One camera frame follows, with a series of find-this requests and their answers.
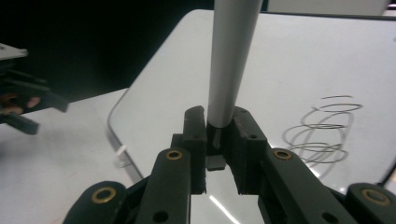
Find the white tube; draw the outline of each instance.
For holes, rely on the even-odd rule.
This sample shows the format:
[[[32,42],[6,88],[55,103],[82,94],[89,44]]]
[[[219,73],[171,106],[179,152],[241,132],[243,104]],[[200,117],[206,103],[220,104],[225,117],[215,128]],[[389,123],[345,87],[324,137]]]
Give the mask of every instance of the white tube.
[[[262,0],[216,0],[207,121],[231,123]]]

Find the black object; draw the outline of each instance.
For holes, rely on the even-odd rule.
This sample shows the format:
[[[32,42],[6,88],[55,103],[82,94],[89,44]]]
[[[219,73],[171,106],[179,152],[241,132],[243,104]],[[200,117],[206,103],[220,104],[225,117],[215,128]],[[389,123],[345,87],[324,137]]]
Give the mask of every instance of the black object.
[[[159,154],[150,177],[127,189],[125,197],[125,190],[120,190],[123,200],[113,200],[108,192],[104,196],[108,204],[97,208],[92,198],[106,182],[92,186],[73,205],[64,223],[190,223],[190,195],[205,191],[203,117],[201,106],[186,112],[183,134],[175,134],[172,147]],[[265,223],[396,223],[395,195],[372,184],[354,184],[346,196],[326,188],[296,154],[271,148],[243,108],[235,108],[233,121],[219,142],[215,150],[223,153],[231,167],[238,192],[259,196]],[[108,217],[98,218],[102,214]]]
[[[45,79],[33,77],[31,75],[10,70],[9,66],[4,66],[0,73],[0,91],[1,93],[14,93],[17,95],[12,99],[13,103],[26,109],[26,104],[32,97],[41,98],[41,104],[54,107],[62,112],[66,112],[68,102],[61,96],[50,91]],[[37,134],[39,124],[24,118],[15,113],[3,114],[0,111],[0,122],[4,122],[21,132],[27,134]]]

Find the white table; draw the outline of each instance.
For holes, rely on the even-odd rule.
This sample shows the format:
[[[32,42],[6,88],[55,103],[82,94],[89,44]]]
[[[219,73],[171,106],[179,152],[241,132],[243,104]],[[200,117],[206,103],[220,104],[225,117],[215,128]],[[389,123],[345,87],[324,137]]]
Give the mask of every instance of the white table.
[[[182,132],[185,110],[207,107],[212,24],[213,11],[186,15],[110,117],[143,176],[169,148],[172,134]],[[312,105],[326,103],[320,98],[353,96],[348,101],[363,108],[351,111],[354,122],[343,147],[349,156],[321,179],[345,192],[351,183],[380,180],[395,158],[395,59],[396,21],[262,14],[236,104],[252,113],[271,146],[288,147],[282,133],[300,125]],[[318,122],[323,116],[310,118]],[[316,132],[315,141],[336,144],[339,132]],[[325,168],[312,170],[323,175]],[[192,223],[232,222],[210,196],[240,223],[262,222],[257,197],[236,195],[228,169],[207,175],[208,193],[192,197]]]
[[[105,180],[133,184],[108,141],[106,118],[124,91],[75,102],[67,113],[26,114],[37,135],[0,125],[1,223],[53,224],[82,192]]]

